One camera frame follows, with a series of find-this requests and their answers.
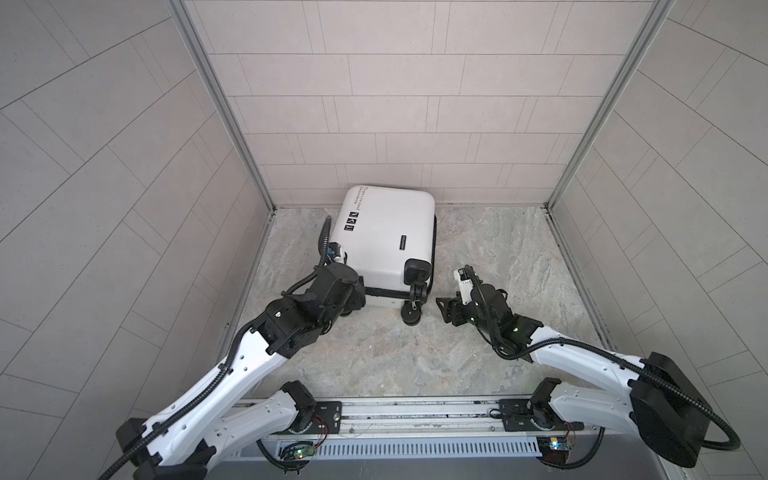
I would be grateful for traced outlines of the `black and white suitcase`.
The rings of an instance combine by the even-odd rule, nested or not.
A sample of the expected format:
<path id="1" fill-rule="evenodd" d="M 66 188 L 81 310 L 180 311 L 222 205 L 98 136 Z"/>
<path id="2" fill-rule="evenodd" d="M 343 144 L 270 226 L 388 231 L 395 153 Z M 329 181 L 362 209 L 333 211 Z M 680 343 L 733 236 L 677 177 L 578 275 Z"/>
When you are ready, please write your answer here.
<path id="1" fill-rule="evenodd" d="M 437 219 L 427 192 L 358 185 L 344 198 L 330 241 L 363 277 L 366 302 L 421 320 L 435 269 Z"/>

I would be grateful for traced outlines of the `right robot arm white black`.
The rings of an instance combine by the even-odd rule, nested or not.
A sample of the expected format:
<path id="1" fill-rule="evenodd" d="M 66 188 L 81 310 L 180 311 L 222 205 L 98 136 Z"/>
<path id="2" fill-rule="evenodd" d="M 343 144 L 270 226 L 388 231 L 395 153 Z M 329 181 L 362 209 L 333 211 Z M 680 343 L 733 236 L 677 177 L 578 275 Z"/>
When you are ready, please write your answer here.
<path id="1" fill-rule="evenodd" d="M 464 281 L 455 297 L 436 304 L 445 323 L 476 328 L 503 358 L 549 366 L 585 384 L 547 377 L 520 412 L 505 415 L 541 430 L 576 423 L 603 427 L 642 440 L 678 466 L 696 465 L 710 424 L 700 410 L 706 402 L 669 357 L 641 358 L 576 341 L 514 313 L 506 300 L 506 292 L 490 284 Z"/>

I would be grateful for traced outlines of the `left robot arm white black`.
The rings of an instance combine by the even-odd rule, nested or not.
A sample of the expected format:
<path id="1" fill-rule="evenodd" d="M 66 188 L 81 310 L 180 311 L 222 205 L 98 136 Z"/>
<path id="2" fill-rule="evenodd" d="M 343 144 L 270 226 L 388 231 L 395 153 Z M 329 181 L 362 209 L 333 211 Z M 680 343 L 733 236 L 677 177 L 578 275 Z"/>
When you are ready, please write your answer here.
<path id="1" fill-rule="evenodd" d="M 117 431 L 122 455 L 103 473 L 126 463 L 136 479 L 202 479 L 234 450 L 314 419 L 316 401 L 299 381 L 238 413 L 231 408 L 302 348 L 313 344 L 343 313 L 365 305 L 363 279 L 343 263 L 317 268 L 301 294 L 287 291 L 234 336 L 227 355 L 168 407 Z"/>

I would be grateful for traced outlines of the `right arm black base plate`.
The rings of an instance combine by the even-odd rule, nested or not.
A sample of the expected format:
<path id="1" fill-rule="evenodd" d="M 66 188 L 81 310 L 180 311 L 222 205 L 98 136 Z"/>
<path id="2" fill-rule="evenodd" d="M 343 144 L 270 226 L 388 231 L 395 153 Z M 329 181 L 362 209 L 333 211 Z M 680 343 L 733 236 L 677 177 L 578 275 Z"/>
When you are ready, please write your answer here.
<path id="1" fill-rule="evenodd" d="M 561 424 L 548 403 L 530 399 L 502 399 L 489 415 L 501 420 L 507 432 L 549 431 Z"/>

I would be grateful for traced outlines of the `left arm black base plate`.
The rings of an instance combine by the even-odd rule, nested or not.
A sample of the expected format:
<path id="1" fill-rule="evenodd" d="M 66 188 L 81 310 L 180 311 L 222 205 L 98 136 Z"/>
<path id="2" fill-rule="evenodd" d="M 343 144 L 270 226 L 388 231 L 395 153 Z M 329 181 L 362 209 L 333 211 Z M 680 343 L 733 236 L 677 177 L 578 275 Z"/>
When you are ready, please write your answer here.
<path id="1" fill-rule="evenodd" d="M 342 419 L 341 401 L 319 401 L 312 414 L 312 419 L 302 431 L 304 435 L 338 434 Z"/>

